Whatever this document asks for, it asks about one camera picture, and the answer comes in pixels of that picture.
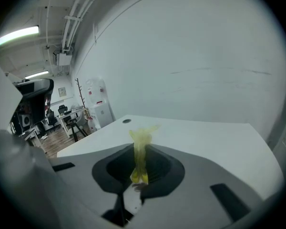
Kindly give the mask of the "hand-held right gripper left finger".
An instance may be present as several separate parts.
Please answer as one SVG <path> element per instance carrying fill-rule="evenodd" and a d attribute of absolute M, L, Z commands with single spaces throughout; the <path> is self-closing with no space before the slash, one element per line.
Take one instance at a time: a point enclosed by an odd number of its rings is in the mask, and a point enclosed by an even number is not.
<path fill-rule="evenodd" d="M 135 166 L 132 144 L 51 158 L 49 162 L 75 196 L 101 218 L 125 226 L 133 217 L 123 199 Z"/>

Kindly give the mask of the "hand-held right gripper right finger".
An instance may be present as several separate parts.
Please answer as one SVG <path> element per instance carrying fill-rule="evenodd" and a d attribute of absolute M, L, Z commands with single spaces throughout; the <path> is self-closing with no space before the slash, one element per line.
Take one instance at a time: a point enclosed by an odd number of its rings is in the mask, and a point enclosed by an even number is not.
<path fill-rule="evenodd" d="M 146 149 L 149 183 L 132 185 L 124 205 L 129 229 L 243 228 L 254 221 L 283 184 L 248 184 L 217 163 L 163 146 Z"/>

